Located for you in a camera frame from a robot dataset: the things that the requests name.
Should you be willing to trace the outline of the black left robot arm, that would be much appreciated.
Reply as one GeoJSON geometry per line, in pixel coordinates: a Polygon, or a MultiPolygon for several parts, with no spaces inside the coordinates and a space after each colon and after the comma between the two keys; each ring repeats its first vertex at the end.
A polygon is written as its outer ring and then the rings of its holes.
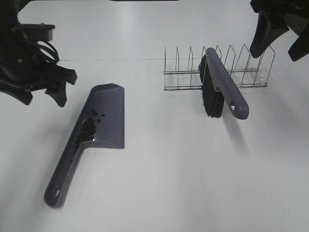
{"type": "Polygon", "coordinates": [[[59,54],[50,43],[53,24],[23,24],[19,12],[27,0],[0,2],[0,90],[25,105],[32,92],[45,90],[58,106],[64,107],[66,84],[75,84],[75,70],[58,65],[59,54]]]}

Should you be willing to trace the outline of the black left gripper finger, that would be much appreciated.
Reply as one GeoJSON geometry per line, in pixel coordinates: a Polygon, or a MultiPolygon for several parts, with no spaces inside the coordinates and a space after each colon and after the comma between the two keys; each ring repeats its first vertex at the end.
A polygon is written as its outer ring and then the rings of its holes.
{"type": "Polygon", "coordinates": [[[64,107],[67,101],[66,82],[52,83],[46,89],[45,94],[50,96],[59,107],[64,107]]]}
{"type": "Polygon", "coordinates": [[[25,105],[29,105],[33,98],[31,94],[31,87],[16,82],[1,81],[0,91],[11,97],[14,97],[25,105]]]}

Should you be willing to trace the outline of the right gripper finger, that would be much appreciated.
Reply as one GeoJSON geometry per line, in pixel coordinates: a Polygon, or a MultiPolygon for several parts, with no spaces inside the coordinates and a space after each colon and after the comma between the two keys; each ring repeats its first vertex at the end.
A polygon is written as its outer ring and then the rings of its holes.
{"type": "Polygon", "coordinates": [[[292,61],[298,61],[309,53],[309,26],[307,25],[298,39],[290,47],[288,54],[292,61]]]}
{"type": "Polygon", "coordinates": [[[282,15],[259,11],[256,32],[250,46],[252,57],[260,57],[277,38],[287,31],[289,28],[282,15]]]}

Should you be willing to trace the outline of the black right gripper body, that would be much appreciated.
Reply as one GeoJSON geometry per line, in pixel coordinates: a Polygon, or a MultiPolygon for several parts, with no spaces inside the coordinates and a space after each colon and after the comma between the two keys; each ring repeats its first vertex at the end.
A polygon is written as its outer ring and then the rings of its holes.
{"type": "Polygon", "coordinates": [[[298,36],[309,32],[308,0],[252,0],[250,5],[255,13],[263,11],[270,17],[282,17],[298,36]]]}

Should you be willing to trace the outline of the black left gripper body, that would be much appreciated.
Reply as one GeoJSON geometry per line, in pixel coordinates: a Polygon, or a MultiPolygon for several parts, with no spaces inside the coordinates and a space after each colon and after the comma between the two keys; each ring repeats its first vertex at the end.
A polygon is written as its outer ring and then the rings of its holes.
{"type": "Polygon", "coordinates": [[[46,89],[56,82],[74,85],[75,70],[58,65],[59,54],[50,41],[31,41],[18,26],[0,34],[0,81],[16,82],[32,88],[46,89]]]}

